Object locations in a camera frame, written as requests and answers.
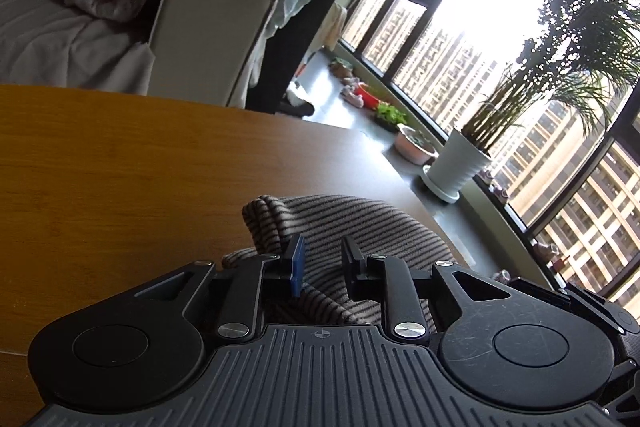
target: windowsill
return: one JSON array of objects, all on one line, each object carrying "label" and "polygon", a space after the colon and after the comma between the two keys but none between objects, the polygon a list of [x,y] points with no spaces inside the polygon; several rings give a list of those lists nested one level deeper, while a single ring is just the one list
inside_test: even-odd
[{"label": "windowsill", "polygon": [[510,269],[495,259],[495,244],[482,235],[466,202],[447,204],[431,194],[419,178],[422,168],[402,158],[393,146],[396,134],[374,123],[371,111],[359,110],[339,96],[343,86],[329,73],[330,60],[322,53],[316,55],[298,78],[316,106],[315,113],[305,120],[365,134],[372,149],[386,158],[473,270],[490,277],[499,269]]},{"label": "windowsill", "polygon": [[[370,64],[354,58],[349,47],[340,43],[334,54],[354,64],[354,74],[369,84],[374,94],[384,94],[388,101],[406,110],[409,114],[409,125],[422,131],[431,139],[434,147],[441,150],[447,135],[400,89],[395,86],[389,89],[382,84],[380,72]],[[494,244],[495,251],[492,257],[500,267],[509,270],[512,276],[518,275],[548,287],[558,288],[561,285],[562,280],[533,256],[530,240],[524,235],[524,223],[510,206],[499,204],[495,195],[479,178],[463,187],[460,200],[457,204],[469,208],[473,214],[472,219],[482,229],[481,235]]]}]

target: silver bolt head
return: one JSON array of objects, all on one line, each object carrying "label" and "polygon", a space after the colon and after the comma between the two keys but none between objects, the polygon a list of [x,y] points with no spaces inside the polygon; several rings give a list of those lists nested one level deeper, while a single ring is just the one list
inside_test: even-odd
[{"label": "silver bolt head", "polygon": [[239,322],[228,322],[218,328],[218,334],[226,339],[241,339],[249,334],[249,328]]},{"label": "silver bolt head", "polygon": [[400,324],[396,324],[394,331],[396,335],[406,339],[415,339],[423,336],[427,332],[422,324],[416,322],[401,322]]}]

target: towel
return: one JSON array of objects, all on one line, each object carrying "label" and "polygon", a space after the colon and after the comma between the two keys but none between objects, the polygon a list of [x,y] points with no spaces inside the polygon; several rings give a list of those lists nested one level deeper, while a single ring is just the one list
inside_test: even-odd
[{"label": "towel", "polygon": [[[413,217],[382,201],[351,196],[261,196],[242,209],[255,248],[225,255],[225,268],[258,254],[283,254],[291,236],[306,241],[305,278],[300,299],[266,302],[272,323],[371,324],[380,322],[380,304],[349,299],[342,272],[340,242],[351,235],[364,255],[404,259],[409,268],[431,271],[436,261],[453,261],[446,243]],[[422,309],[435,331],[427,302]]]}]

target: red pot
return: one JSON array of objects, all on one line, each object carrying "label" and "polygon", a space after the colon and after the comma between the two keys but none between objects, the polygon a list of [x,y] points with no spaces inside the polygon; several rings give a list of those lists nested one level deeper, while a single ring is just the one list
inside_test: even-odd
[{"label": "red pot", "polygon": [[370,92],[367,92],[362,86],[358,86],[353,92],[362,96],[364,107],[366,107],[367,109],[375,110],[375,108],[378,107],[380,100],[373,96]]}]

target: gray sofa armrest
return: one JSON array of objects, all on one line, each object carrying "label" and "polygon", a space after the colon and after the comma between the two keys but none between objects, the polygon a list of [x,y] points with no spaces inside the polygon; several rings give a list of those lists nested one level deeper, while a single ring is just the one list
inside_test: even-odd
[{"label": "gray sofa armrest", "polygon": [[275,2],[162,0],[150,38],[156,61],[148,95],[243,105],[248,61]]}]

